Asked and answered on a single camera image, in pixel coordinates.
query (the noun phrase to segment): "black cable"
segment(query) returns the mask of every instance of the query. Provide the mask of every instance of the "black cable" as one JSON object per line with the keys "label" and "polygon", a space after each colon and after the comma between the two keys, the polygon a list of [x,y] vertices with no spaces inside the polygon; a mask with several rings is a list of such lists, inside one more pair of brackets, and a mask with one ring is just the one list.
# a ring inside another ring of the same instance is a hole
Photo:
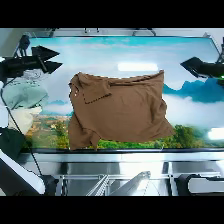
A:
{"label": "black cable", "polygon": [[38,169],[38,171],[39,171],[39,173],[40,173],[40,176],[43,177],[43,174],[42,174],[42,172],[41,172],[41,170],[40,170],[40,167],[39,167],[39,165],[38,165],[38,163],[37,163],[37,160],[36,160],[36,158],[35,158],[35,156],[34,156],[34,154],[33,154],[33,150],[32,150],[32,148],[29,146],[29,143],[27,142],[27,139],[26,139],[25,135],[24,135],[24,134],[22,133],[22,131],[20,130],[18,124],[16,123],[14,117],[12,116],[12,113],[11,113],[10,109],[8,108],[6,102],[5,102],[4,98],[3,98],[3,89],[4,89],[9,83],[11,83],[12,81],[14,81],[15,79],[16,79],[16,78],[10,80],[9,82],[7,82],[7,83],[5,83],[5,84],[3,85],[2,89],[1,89],[1,94],[0,94],[0,96],[1,96],[2,102],[4,103],[4,105],[5,105],[5,107],[6,107],[7,111],[8,111],[8,113],[9,113],[9,115],[10,115],[10,117],[12,118],[14,124],[16,125],[18,131],[19,131],[20,134],[22,134],[22,136],[24,137],[24,140],[25,140],[25,142],[26,142],[26,145],[27,145],[28,149],[30,150],[30,153],[31,153],[31,155],[32,155],[32,157],[33,157],[33,159],[34,159],[34,162],[35,162],[35,164],[36,164],[36,166],[37,166],[37,169]]}

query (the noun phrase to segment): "brown fabric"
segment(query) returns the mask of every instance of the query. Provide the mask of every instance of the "brown fabric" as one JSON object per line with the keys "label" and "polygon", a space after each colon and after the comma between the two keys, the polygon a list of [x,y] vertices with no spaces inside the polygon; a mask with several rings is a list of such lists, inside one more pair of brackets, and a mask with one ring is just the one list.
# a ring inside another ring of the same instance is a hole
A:
{"label": "brown fabric", "polygon": [[147,142],[174,134],[165,118],[164,71],[133,78],[78,73],[70,82],[74,115],[69,123],[70,149],[98,141]]}

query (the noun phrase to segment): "cloud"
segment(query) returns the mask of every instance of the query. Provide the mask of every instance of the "cloud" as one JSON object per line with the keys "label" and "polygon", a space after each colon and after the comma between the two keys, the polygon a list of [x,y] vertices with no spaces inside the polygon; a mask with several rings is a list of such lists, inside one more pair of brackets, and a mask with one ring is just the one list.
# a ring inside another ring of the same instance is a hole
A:
{"label": "cloud", "polygon": [[64,104],[64,105],[49,104],[43,108],[43,111],[66,115],[73,111],[73,107],[71,103]]}
{"label": "cloud", "polygon": [[204,128],[224,127],[224,102],[199,103],[190,97],[185,99],[164,94],[167,104],[166,118],[173,124],[192,125]]}

